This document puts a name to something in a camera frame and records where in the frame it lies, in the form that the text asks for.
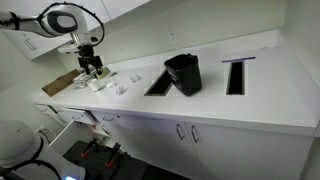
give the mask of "black bin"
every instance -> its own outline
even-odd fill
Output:
[[[198,61],[197,56],[181,54],[164,63],[173,84],[186,96],[191,96],[202,88]]]

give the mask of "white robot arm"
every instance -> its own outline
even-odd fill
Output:
[[[94,17],[101,25],[103,34],[100,40],[89,35],[82,12]],[[93,47],[104,39],[104,26],[100,19],[86,8],[74,3],[53,3],[39,16],[25,17],[13,12],[0,12],[0,29],[28,31],[44,37],[53,38],[70,33],[72,48],[59,49],[60,52],[79,52],[80,66],[90,74],[89,65],[97,70],[99,78],[104,77],[103,64],[99,56],[94,56]]]

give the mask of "white countertop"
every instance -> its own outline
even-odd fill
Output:
[[[124,68],[123,65],[122,68],[118,68],[122,70],[117,71],[117,75],[102,81],[102,84],[115,81],[118,86],[123,86],[126,92],[122,96],[116,95],[116,87],[105,88],[95,93],[90,87],[73,90],[71,85],[53,97],[48,97],[40,89],[33,93],[31,98],[34,103],[39,104],[106,112],[116,110],[135,115],[147,114],[156,118],[179,117],[185,121],[198,123],[219,120],[228,123],[247,122],[316,128],[318,121],[310,116],[288,72],[286,61],[281,58],[278,46],[272,46],[272,43],[266,46],[270,47],[230,52],[226,50],[217,53],[211,48],[213,46],[206,45],[150,57],[150,59],[154,57],[162,59],[160,63],[157,61],[158,65],[156,63],[133,69]],[[191,97],[186,97],[172,86],[164,97],[144,96],[162,73],[164,69],[162,62],[186,52],[199,57],[202,90]],[[256,60],[246,62],[246,94],[226,95],[230,64],[223,64],[221,61],[249,56],[255,56]],[[131,83],[129,75],[134,74],[142,76],[142,80]]]

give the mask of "cable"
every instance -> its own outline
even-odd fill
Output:
[[[46,29],[44,29],[44,26],[42,24],[42,18],[44,17],[44,15],[54,6],[60,6],[60,5],[68,5],[68,6],[75,6],[80,8],[81,10],[85,11],[87,14],[91,15],[92,17],[94,17],[100,24],[101,28],[102,28],[102,37],[100,39],[99,42],[97,42],[96,44],[91,45],[91,47],[95,47],[98,46],[104,39],[105,36],[105,29],[103,26],[103,23],[100,21],[100,19],[96,16],[95,13],[92,13],[91,11],[89,11],[88,9],[84,8],[83,6],[79,6],[78,4],[74,4],[74,3],[69,3],[69,2],[63,2],[63,3],[53,3],[50,6],[48,6],[45,10],[42,11],[42,13],[38,16],[38,22],[40,23],[41,27],[43,28],[43,30],[47,31]]]
[[[49,144],[51,144],[51,142],[49,141],[48,136],[47,136],[44,132],[42,132],[42,131],[40,130],[40,131],[39,131],[39,133],[43,134],[43,135],[46,137],[46,139],[47,139],[48,143],[49,143]]]

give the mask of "white wall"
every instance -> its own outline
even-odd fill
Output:
[[[275,29],[284,25],[286,1],[153,0],[107,23],[96,54],[111,63]],[[169,28],[176,29],[177,44],[170,43]],[[69,70],[79,67],[75,54],[60,58]]]
[[[57,56],[27,60],[2,32],[0,46],[0,119],[23,121],[34,130],[44,124],[61,131],[58,123],[34,108],[27,95],[66,73],[66,68]]]
[[[320,1],[289,0],[282,30],[291,48],[320,87]]]

